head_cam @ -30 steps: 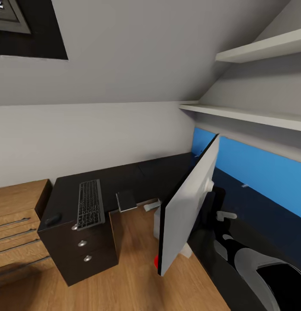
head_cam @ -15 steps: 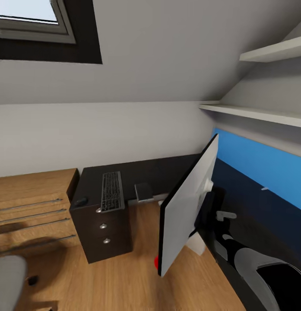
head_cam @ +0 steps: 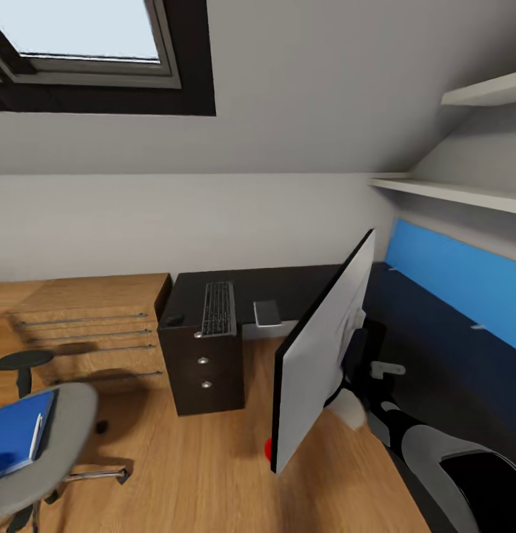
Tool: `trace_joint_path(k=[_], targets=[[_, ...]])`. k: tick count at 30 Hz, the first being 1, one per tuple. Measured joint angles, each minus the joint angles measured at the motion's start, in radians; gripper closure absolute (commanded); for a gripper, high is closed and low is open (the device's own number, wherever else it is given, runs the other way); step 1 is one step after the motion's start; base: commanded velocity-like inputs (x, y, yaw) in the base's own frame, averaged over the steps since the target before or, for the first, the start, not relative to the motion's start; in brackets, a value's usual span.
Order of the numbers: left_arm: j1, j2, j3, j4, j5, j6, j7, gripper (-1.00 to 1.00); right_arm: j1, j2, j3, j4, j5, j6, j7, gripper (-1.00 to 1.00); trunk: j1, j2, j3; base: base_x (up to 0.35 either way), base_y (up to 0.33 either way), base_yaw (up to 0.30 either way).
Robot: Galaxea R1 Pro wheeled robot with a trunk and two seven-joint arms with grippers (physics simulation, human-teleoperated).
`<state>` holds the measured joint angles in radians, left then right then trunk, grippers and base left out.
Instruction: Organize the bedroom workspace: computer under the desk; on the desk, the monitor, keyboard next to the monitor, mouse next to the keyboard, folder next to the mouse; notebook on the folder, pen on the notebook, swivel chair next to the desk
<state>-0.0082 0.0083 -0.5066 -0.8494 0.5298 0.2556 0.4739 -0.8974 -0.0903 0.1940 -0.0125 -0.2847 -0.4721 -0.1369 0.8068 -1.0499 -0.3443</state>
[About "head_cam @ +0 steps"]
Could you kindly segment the folder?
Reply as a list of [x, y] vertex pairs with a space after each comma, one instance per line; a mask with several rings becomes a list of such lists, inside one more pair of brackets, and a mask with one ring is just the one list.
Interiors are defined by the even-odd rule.
[[[0, 477], [33, 463], [54, 395], [55, 392], [50, 390], [0, 406]], [[30, 453], [39, 416], [41, 425], [38, 427], [34, 452]]]

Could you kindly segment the notebook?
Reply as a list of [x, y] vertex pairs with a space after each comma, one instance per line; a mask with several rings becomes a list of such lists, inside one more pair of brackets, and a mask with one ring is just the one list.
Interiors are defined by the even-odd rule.
[[281, 326], [278, 308], [275, 301], [259, 301], [254, 303], [257, 326]]

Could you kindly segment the keyboard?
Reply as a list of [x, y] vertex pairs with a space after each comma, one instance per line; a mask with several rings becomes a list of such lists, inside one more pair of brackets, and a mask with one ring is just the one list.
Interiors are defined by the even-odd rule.
[[201, 337], [236, 335], [235, 304], [232, 282], [207, 286]]

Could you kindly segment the swivel chair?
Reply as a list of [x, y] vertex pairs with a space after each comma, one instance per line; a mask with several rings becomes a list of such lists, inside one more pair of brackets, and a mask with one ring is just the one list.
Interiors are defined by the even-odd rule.
[[16, 513], [7, 533], [21, 531], [31, 515], [31, 533], [39, 533], [41, 500], [54, 503], [60, 483], [117, 477], [123, 485], [130, 477], [126, 469], [69, 475], [93, 427], [101, 434], [107, 430], [107, 421], [96, 420], [98, 393], [88, 383], [60, 383], [31, 392], [30, 368], [53, 358], [50, 350], [24, 349], [0, 359], [0, 371], [17, 371], [19, 401], [50, 390], [55, 392], [33, 463], [0, 477], [0, 523]]

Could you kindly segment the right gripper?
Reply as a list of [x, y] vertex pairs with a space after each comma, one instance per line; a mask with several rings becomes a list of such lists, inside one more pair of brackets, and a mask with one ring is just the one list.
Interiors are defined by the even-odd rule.
[[372, 388], [383, 388], [388, 391], [388, 394], [391, 395], [394, 392], [395, 378], [392, 374], [384, 373], [383, 379], [372, 378], [370, 375], [370, 370], [361, 370], [358, 367], [355, 368], [353, 372], [352, 386], [354, 388], [362, 388], [366, 392], [370, 391]]

